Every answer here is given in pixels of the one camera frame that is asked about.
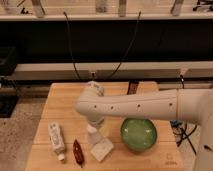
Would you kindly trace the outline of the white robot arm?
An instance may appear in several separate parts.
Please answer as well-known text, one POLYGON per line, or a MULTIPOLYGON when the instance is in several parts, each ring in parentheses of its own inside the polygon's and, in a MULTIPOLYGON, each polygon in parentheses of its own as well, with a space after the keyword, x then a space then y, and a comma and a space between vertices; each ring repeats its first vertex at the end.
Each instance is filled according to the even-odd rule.
POLYGON ((142 94, 106 96, 104 87, 90 81, 75 110, 94 127, 105 116, 179 120, 201 126, 194 171, 213 171, 213 89, 170 89, 142 94))

